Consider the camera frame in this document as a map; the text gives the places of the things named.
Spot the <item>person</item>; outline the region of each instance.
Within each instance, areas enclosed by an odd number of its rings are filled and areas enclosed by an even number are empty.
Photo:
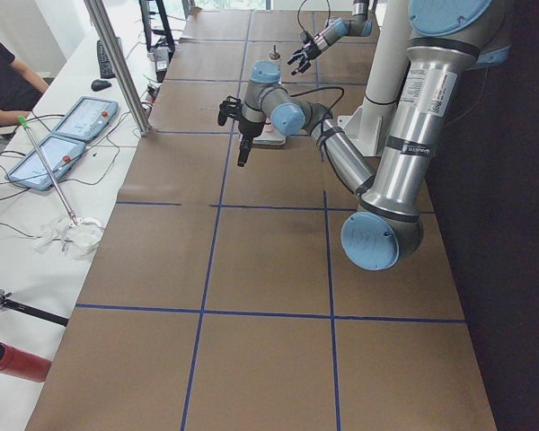
[[[0,127],[28,117],[48,84],[0,42]]]

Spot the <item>black computer mouse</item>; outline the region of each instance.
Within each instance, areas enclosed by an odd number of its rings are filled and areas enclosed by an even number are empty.
[[[98,92],[99,90],[103,90],[104,88],[111,87],[111,82],[104,79],[94,79],[90,87],[93,91]]]

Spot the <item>black shirt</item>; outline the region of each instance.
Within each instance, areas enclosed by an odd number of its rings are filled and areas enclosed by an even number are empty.
[[[0,43],[0,109],[31,110],[41,93],[10,66],[14,54]]]

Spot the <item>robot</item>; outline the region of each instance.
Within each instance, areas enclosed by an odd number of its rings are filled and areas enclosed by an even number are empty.
[[[307,70],[310,60],[341,37],[367,34],[368,1],[354,0],[353,5],[351,20],[334,20],[314,38],[303,36],[304,46],[289,60],[289,64],[299,62],[295,74]],[[423,228],[415,201],[460,75],[507,58],[512,10],[511,0],[390,0],[389,22],[377,46],[364,105],[357,112],[362,124],[364,118],[375,120],[369,133],[384,142],[377,172],[328,108],[290,97],[278,83],[279,69],[268,61],[254,65],[243,102],[231,96],[222,102],[218,123],[224,125],[227,118],[238,122],[242,134],[239,166],[246,164],[252,140],[261,133],[266,118],[284,136],[303,129],[313,137],[358,201],[358,211],[341,229],[344,251],[363,269],[390,268],[421,244]],[[411,29],[407,40],[394,39],[392,29],[398,24],[401,30],[396,33],[403,34],[403,26],[408,32]],[[400,44],[404,45],[402,51],[387,52],[388,47],[395,49]],[[388,61],[394,57],[405,68],[409,60],[405,79],[397,74],[389,85],[390,96],[391,92],[399,95],[402,88],[396,107],[369,97],[372,77],[378,74],[374,69],[380,67],[378,57]]]

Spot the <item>person's arm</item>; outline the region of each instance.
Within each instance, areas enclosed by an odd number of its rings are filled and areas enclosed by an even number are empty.
[[[41,92],[42,94],[48,89],[48,84],[42,78],[36,74],[29,66],[15,58],[10,67],[18,72],[22,78],[28,81],[32,87]]]
[[[15,126],[19,124],[18,117],[23,115],[28,117],[30,113],[27,110],[1,110],[0,109],[0,126]]]

